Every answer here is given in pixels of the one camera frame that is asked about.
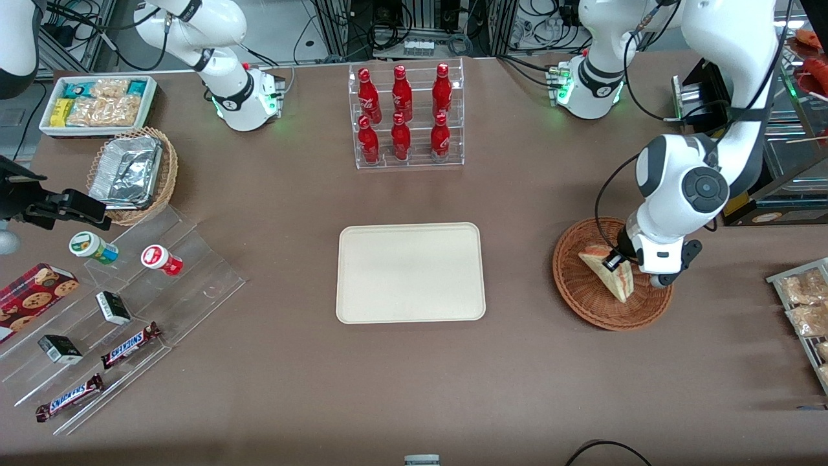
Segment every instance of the acrylic display stand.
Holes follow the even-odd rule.
[[[62,410],[44,426],[53,434],[69,434],[109,403],[164,357],[195,326],[244,284],[226,260],[205,243],[195,225],[168,206],[125,231],[115,241],[118,260],[102,265],[89,260],[73,272],[81,286],[29,326],[0,345],[0,376],[15,406],[35,421],[37,406],[85,383],[96,372],[106,390]],[[184,269],[176,277],[147,269],[140,254],[150,244],[165,246],[181,257]],[[95,295],[117,293],[132,321],[118,326],[104,320]],[[105,371],[100,357],[155,321],[162,335]],[[38,346],[46,334],[67,336],[83,354],[73,366],[53,363]]]
[[[431,129],[434,128],[434,114],[431,110],[431,88],[437,77],[437,65],[446,63],[449,66],[449,80],[451,81],[451,111],[449,112],[447,126],[451,131],[449,139],[449,155],[442,162],[437,163],[431,158]],[[400,162],[394,157],[391,140],[391,128],[394,125],[394,104],[391,97],[391,89],[394,86],[394,71],[385,65],[380,66],[374,63],[362,65],[351,65],[349,67],[348,97],[351,111],[351,129],[354,133],[354,155],[357,168],[381,169],[381,168],[408,168],[408,167],[445,167],[463,165],[465,161],[465,141],[463,128],[464,100],[463,100],[463,61],[462,59],[451,60],[417,60],[406,61],[406,74],[408,82],[412,85],[414,100],[414,118],[408,122],[408,128],[412,132],[412,153],[406,162]],[[357,119],[362,114],[359,107],[359,79],[357,71],[360,68],[368,68],[371,71],[371,81],[379,92],[379,108],[383,112],[383,120],[373,126],[379,137],[379,163],[368,165],[359,149],[357,132],[359,126]]]

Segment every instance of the wicker basket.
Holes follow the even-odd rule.
[[[138,136],[152,136],[158,138],[164,143],[164,153],[161,155],[161,166],[158,168],[158,180],[156,182],[156,189],[153,193],[154,201],[143,211],[107,211],[107,217],[111,218],[114,223],[121,226],[132,226],[143,220],[144,218],[155,216],[163,211],[172,197],[172,191],[176,187],[176,175],[178,174],[178,157],[176,156],[176,148],[172,147],[170,139],[154,128],[141,128],[127,133],[115,136],[115,139],[121,138],[136,138]],[[98,156],[92,162],[92,168],[89,170],[89,175],[86,176],[87,191],[92,187],[92,181],[95,179],[95,174],[98,172],[98,163],[101,160],[101,154],[104,153],[104,147],[98,151]]]
[[[609,238],[623,228],[623,221],[617,218],[600,217],[600,222]],[[552,274],[564,300],[584,320],[608,330],[636,330],[655,322],[670,304],[672,286],[655,288],[650,276],[633,265],[633,295],[627,303],[619,302],[578,257],[586,246],[603,243],[591,218],[574,224],[558,240],[552,255]]]

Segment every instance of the red and white bottle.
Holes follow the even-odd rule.
[[[366,115],[360,115],[357,120],[359,123],[359,132],[357,139],[359,139],[359,151],[362,152],[365,163],[368,165],[376,165],[379,163],[379,138],[377,132],[371,128],[371,120]]]
[[[406,124],[402,112],[394,114],[394,127],[391,128],[391,139],[394,142],[394,157],[405,162],[412,152],[412,132]]]
[[[379,93],[377,86],[371,82],[371,72],[367,68],[360,68],[357,72],[359,77],[359,106],[362,107],[363,115],[367,115],[371,124],[379,124],[383,121],[383,112],[379,109]]]
[[[437,79],[434,81],[434,87],[431,88],[431,97],[434,100],[431,106],[434,118],[437,118],[440,112],[449,114],[451,110],[451,82],[449,81],[449,66],[446,63],[437,65]]]
[[[394,112],[402,112],[406,121],[414,118],[414,101],[412,98],[412,85],[406,77],[406,67],[394,66],[394,87],[391,89],[391,96],[394,99]]]
[[[437,163],[443,163],[449,157],[451,131],[445,121],[445,112],[440,112],[434,118],[434,128],[431,129],[431,159]]]

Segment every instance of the cookie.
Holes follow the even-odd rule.
[[[57,285],[57,288],[55,288],[55,294],[58,296],[66,296],[67,294],[75,291],[79,286],[80,284],[78,282],[69,280]]]
[[[50,288],[57,279],[60,278],[58,274],[52,272],[50,269],[41,269],[40,272],[37,272],[35,275],[35,283],[42,284],[43,286]]]
[[[51,301],[51,294],[47,292],[35,293],[23,299],[23,307],[26,309],[37,309],[46,306]]]
[[[34,318],[35,316],[23,316],[18,320],[12,322],[12,324],[8,327],[12,330],[12,332],[20,332],[26,325],[29,324],[29,322],[34,320]]]

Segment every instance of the cracker package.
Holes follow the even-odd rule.
[[[823,304],[799,306],[791,309],[789,315],[800,337],[828,334],[828,310]]]

